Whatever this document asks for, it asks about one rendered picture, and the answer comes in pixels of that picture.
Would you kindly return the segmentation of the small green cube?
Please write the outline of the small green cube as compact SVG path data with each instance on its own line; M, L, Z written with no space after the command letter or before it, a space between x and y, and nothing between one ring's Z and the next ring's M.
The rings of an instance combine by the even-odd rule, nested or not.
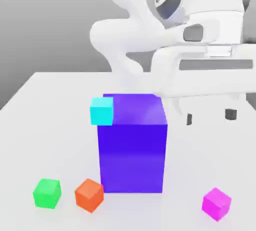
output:
M57 179L42 178L32 194L36 207L55 209L62 194L61 183Z

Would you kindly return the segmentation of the small magenta cube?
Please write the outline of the small magenta cube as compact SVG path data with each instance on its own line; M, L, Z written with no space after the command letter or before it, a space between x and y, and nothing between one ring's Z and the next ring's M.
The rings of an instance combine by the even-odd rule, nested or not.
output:
M201 209L218 222L228 213L231 202L231 197L215 187L203 197Z

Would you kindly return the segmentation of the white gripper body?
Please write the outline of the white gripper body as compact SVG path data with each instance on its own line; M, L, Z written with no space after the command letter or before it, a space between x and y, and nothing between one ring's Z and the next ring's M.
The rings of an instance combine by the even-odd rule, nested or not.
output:
M180 70L182 60L252 61L250 69ZM157 50L151 62L153 91L168 98L256 92L256 44L177 45Z

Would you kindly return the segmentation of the small orange cube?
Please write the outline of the small orange cube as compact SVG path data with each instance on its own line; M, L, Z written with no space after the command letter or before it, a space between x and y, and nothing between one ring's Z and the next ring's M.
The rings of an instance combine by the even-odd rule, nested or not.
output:
M87 178L74 191L76 204L93 213L104 200L104 187L100 183Z

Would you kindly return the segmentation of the small cyan cube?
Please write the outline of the small cyan cube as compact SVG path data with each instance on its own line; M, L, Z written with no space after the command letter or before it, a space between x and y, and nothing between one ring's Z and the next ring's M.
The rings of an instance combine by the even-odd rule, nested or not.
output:
M90 122L96 126L111 126L114 119L114 98L93 97L90 104Z

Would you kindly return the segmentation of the large purple box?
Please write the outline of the large purple box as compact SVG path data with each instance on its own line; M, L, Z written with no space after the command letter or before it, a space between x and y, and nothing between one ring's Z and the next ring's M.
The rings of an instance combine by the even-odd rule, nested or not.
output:
M113 122L98 126L100 181L105 193L161 193L168 122L160 97L113 94Z

